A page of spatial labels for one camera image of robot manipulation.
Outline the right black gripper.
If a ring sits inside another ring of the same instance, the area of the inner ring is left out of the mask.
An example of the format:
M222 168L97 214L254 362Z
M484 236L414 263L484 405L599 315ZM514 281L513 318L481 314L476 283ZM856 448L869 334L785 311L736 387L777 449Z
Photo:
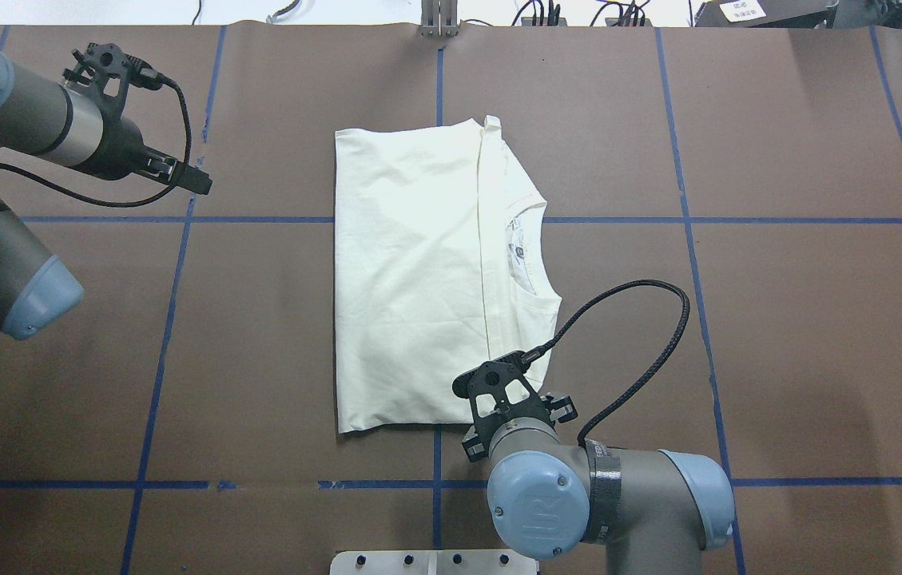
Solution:
M567 465L579 461L579 448L562 443L556 423L570 422L578 416L568 395L532 395L518 403L495 402L490 414L479 413L479 400L469 398L474 423L462 439L469 462L490 459L492 465L523 451L548 454Z

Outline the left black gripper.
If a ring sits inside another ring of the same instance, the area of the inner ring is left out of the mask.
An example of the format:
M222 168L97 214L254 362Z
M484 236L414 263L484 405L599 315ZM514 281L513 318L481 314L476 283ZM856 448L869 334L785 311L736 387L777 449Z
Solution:
M198 196L208 196L213 186L205 171L145 145L141 130L123 116L105 121L100 145L88 159L88 175L107 181L140 175Z

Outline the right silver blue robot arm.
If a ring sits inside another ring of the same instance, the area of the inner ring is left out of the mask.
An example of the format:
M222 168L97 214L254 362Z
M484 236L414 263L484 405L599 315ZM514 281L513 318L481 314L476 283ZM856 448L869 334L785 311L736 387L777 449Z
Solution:
M567 396L484 395L470 408L463 449L490 462L488 513L521 556L552 561L601 545L608 574L700 574L703 553L734 535L734 490L709 456L567 445L555 428L576 416Z

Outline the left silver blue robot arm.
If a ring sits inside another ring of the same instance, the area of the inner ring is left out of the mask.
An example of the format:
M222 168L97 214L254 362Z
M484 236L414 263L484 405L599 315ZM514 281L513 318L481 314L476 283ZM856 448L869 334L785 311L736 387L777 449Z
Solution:
M137 200L103 200L0 160L0 172L89 206L133 210L176 190L209 194L211 178L193 161L193 129L179 81L118 44L90 43L72 51L74 65L55 81L0 50L0 152L14 152L103 181L144 177L158 192ZM125 114L133 89L166 88L177 96L183 153L160 152ZM0 336L26 341L83 299L83 287L62 259L0 193Z

